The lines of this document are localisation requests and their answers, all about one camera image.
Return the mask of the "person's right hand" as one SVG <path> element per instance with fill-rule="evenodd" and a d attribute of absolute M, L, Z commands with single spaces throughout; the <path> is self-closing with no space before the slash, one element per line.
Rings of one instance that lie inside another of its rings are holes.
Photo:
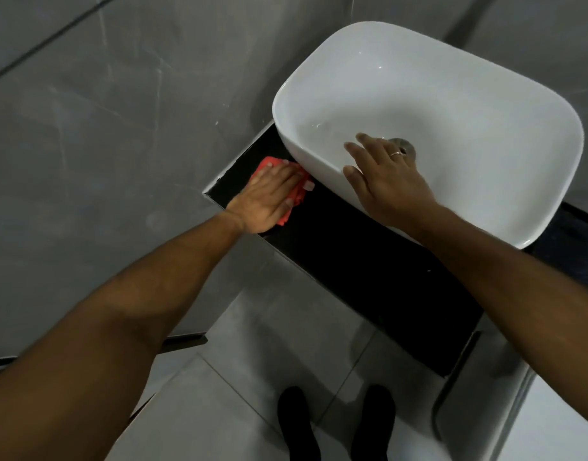
<path fill-rule="evenodd" d="M 438 203 L 415 162 L 398 147 L 383 139 L 386 152 L 368 152 L 355 142 L 344 149 L 367 180 L 371 201 L 363 209 L 378 223 L 414 235 L 438 208 Z"/>

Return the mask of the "person's right forearm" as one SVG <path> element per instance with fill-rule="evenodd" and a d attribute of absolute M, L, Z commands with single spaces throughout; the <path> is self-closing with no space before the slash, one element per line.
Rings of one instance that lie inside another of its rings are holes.
<path fill-rule="evenodd" d="M 412 235 L 469 290 L 536 373 L 588 418 L 588 288 L 432 205 Z"/>

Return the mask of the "person's black right shoe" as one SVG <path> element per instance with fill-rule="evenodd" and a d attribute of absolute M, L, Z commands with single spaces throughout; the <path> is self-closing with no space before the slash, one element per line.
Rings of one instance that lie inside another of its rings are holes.
<path fill-rule="evenodd" d="M 395 424 L 396 404 L 390 391 L 372 385 L 365 396 L 360 428 L 360 450 L 364 461 L 388 461 L 387 451 Z"/>

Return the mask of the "person's left hand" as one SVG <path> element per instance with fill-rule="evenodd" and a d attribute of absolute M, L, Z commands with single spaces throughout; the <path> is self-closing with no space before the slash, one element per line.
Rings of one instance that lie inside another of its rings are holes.
<path fill-rule="evenodd" d="M 297 168 L 285 165 L 268 172 L 259 172 L 228 203 L 221 217 L 234 223 L 243 233 L 263 233 L 275 227 L 270 226 L 270 216 L 296 186 L 276 185 L 277 173 L 283 170 Z"/>

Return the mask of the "grey vanity cabinet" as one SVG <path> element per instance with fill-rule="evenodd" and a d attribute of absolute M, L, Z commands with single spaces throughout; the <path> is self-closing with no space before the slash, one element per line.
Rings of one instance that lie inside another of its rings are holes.
<path fill-rule="evenodd" d="M 588 422 L 486 316 L 433 408 L 452 461 L 588 461 Z"/>

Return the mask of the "red cleaning cloth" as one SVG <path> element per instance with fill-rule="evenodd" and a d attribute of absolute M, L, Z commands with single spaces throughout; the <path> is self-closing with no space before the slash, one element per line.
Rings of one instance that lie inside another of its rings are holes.
<path fill-rule="evenodd" d="M 262 171 L 265 167 L 277 166 L 283 159 L 276 157 L 265 157 L 258 165 L 257 169 L 253 172 L 250 180 L 254 179 L 256 175 Z M 292 206 L 289 211 L 283 214 L 283 216 L 277 221 L 276 226 L 283 227 L 291 216 L 291 212 L 294 207 L 302 204 L 305 196 L 308 192 L 312 192 L 315 188 L 315 182 L 311 175 L 297 162 L 289 161 L 289 165 L 296 167 L 297 171 L 302 174 L 302 177 L 298 181 L 297 185 L 292 188 L 287 196 L 287 199 L 291 200 Z"/>

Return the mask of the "person's black shoe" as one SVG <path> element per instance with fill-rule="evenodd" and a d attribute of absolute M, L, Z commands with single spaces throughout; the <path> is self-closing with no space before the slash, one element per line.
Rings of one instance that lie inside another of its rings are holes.
<path fill-rule="evenodd" d="M 388 461 L 387 451 L 395 424 L 396 404 L 390 391 L 372 385 L 365 396 L 360 428 L 360 450 L 364 461 Z"/>
<path fill-rule="evenodd" d="M 302 389 L 285 389 L 277 402 L 277 419 L 290 461 L 321 461 L 321 450 L 311 426 L 311 415 Z"/>

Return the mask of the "person's black left shoe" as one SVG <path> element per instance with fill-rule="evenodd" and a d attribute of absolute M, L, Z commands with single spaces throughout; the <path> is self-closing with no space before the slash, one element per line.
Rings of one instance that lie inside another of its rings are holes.
<path fill-rule="evenodd" d="M 311 415 L 302 389 L 285 389 L 277 402 L 277 419 L 290 461 L 321 461 L 321 450 L 311 426 Z"/>

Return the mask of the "person's left forearm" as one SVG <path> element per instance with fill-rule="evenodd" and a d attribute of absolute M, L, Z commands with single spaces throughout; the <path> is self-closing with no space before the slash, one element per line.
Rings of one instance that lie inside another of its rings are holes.
<path fill-rule="evenodd" d="M 231 210 L 108 280 L 0 374 L 0 461 L 104 461 L 155 357 L 247 230 Z"/>

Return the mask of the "white ceramic sink basin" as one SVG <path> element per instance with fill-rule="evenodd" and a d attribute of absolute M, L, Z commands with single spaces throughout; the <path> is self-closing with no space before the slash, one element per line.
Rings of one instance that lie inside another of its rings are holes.
<path fill-rule="evenodd" d="M 344 143 L 359 132 L 401 139 L 440 204 L 518 249 L 547 228 L 583 153 L 582 122 L 557 93 L 386 22 L 336 31 L 286 79 L 272 113 L 291 156 L 361 213 Z"/>

